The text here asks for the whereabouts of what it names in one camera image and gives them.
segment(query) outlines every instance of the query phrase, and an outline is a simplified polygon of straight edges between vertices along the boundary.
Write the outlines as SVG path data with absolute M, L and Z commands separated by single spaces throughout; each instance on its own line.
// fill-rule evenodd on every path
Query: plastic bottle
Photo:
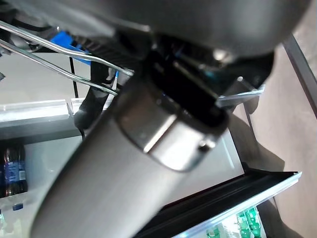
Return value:
M 0 212 L 3 214 L 5 211 L 12 209 L 12 203 L 8 200 L 8 197 L 0 199 Z
M 4 155 L 4 151 L 2 149 L 0 149 L 0 154 L 1 156 Z M 0 158 L 0 198 L 3 198 L 3 197 L 5 197 L 5 180 L 4 180 L 4 158 L 2 157 Z
M 0 214 L 0 231 L 4 226 L 4 218 L 3 218 L 3 214 Z
M 12 196 L 26 192 L 24 146 L 6 148 L 4 157 L 5 195 Z
M 250 230 L 255 238 L 261 238 L 261 225 L 256 209 L 253 207 L 245 212 Z
M 18 220 L 18 214 L 16 214 L 15 212 L 13 212 L 12 210 L 10 211 L 5 211 L 3 213 L 3 219 L 5 222 L 5 225 L 3 227 L 3 230 L 5 231 L 5 233 L 10 234 L 10 233 L 15 233 L 15 223 Z
M 206 231 L 207 238 L 220 238 L 220 232 L 218 227 L 216 227 L 212 232 Z
M 240 227 L 240 235 L 241 238 L 250 238 L 251 237 L 251 231 L 247 222 L 246 215 L 244 212 L 241 212 L 237 215 L 238 219 L 238 225 Z

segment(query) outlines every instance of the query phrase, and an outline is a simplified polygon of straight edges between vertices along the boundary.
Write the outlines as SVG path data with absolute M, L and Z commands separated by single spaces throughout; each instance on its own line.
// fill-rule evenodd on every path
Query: chrome rod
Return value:
M 110 94 L 115 95 L 115 96 L 118 95 L 118 92 L 116 90 L 113 90 L 112 88 L 93 83 L 89 79 L 72 74 L 72 73 L 66 71 L 65 69 L 62 69 L 61 67 L 58 67 L 57 65 L 46 61 L 45 59 L 42 59 L 42 58 L 40 58 L 40 57 L 30 53 L 30 52 L 24 51 L 24 50 L 18 48 L 17 46 L 11 45 L 8 42 L 3 41 L 1 39 L 0 39 L 0 46 L 2 46 L 3 48 L 6 48 L 9 51 L 17 53 L 18 55 L 26 57 L 26 58 L 44 66 L 44 67 L 46 67 L 46 68 L 49 68 L 49 69 L 59 73 L 60 75 L 63 75 L 63 76 L 65 76 L 65 77 L 67 77 L 75 82 L 82 83 L 82 84 L 85 84 L 87 86 L 97 88 L 103 92 L 110 93 Z
M 115 64 L 112 64 L 112 63 L 104 60 L 104 59 L 88 55 L 84 52 L 78 52 L 78 51 L 72 51 L 72 50 L 66 49 L 66 48 L 61 47 L 59 45 L 56 45 L 50 41 L 47 41 L 41 37 L 35 36 L 28 31 L 25 31 L 25 30 L 22 30 L 20 28 L 15 27 L 15 26 L 12 26 L 10 24 L 7 24 L 3 21 L 0 21 L 0 28 L 3 30 L 6 30 L 8 32 L 11 32 L 14 35 L 17 35 L 17 36 L 20 36 L 22 38 L 28 39 L 32 42 L 35 42 L 41 46 L 45 46 L 45 47 L 51 49 L 52 51 L 55 51 L 55 52 L 58 52 L 58 53 L 61 53 L 61 54 L 64 54 L 64 55 L 67 55 L 67 56 L 70 56 L 73 58 L 81 58 L 84 60 L 90 60 L 90 61 L 102 63 L 102 64 L 105 64 L 111 68 L 114 68 L 115 70 L 118 70 L 126 75 L 129 75 L 129 76 L 133 75 L 133 72 L 131 72 L 130 70 L 128 70 L 126 68 L 121 68 Z

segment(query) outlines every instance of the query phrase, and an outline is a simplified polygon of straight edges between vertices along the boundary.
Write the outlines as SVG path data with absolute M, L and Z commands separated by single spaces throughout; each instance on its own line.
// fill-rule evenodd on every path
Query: gray cylindrical tube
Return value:
M 142 153 L 102 115 L 48 192 L 31 237 L 132 237 L 185 175 Z

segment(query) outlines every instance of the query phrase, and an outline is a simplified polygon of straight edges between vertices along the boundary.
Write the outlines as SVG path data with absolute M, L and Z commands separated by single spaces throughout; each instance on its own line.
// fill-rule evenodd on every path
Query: bottle cap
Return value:
M 17 211 L 23 208 L 23 203 L 16 204 L 12 206 L 13 211 Z

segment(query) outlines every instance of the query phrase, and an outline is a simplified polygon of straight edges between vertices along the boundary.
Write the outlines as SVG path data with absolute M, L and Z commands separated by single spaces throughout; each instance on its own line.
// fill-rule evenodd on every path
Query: blue part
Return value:
M 12 206 L 13 211 L 21 210 L 23 208 L 23 203 L 16 204 Z
M 210 72 L 210 71 L 206 71 L 205 75 L 210 77 L 210 78 L 214 78 L 214 73 Z
M 59 32 L 56 36 L 54 36 L 51 39 L 52 43 L 57 44 L 59 46 L 62 46 L 66 49 L 88 53 L 88 51 L 81 50 L 81 45 L 79 45 L 79 44 L 77 44 L 76 47 L 72 46 L 73 41 L 74 41 L 73 38 L 64 31 Z M 76 59 L 76 60 L 79 60 L 85 64 L 90 65 L 89 60 L 85 60 L 85 59 Z
M 4 175 L 4 166 L 0 166 L 0 178 L 3 178 L 2 176 Z M 0 187 L 5 185 L 5 180 L 0 179 Z
M 25 161 L 19 161 L 19 180 L 26 180 L 25 178 Z
M 11 184 L 20 181 L 18 162 L 8 162 L 4 164 L 4 180 L 5 184 Z

